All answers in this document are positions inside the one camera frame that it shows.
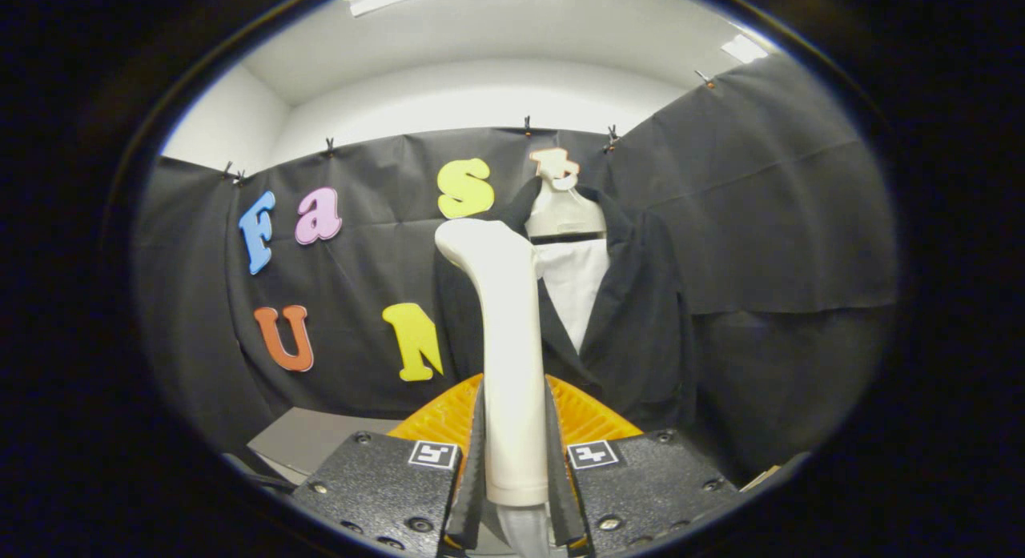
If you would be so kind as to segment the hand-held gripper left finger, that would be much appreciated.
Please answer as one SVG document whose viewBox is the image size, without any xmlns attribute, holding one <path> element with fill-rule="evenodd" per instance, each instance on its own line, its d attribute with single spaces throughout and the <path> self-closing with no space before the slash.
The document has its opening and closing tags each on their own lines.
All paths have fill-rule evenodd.
<svg viewBox="0 0 1025 558">
<path fill-rule="evenodd" d="M 484 497 L 482 378 L 433 399 L 389 432 L 357 431 L 291 493 L 345 536 L 407 557 L 464 557 Z"/>
</svg>

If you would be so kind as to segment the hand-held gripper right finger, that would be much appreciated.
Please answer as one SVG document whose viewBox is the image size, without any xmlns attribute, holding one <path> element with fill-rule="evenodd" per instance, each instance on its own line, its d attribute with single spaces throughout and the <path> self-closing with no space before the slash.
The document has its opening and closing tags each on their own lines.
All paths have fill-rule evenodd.
<svg viewBox="0 0 1025 558">
<path fill-rule="evenodd" d="M 550 519 L 569 556 L 638 556 L 740 499 L 676 430 L 644 432 L 572 384 L 545 382 Z"/>
</svg>

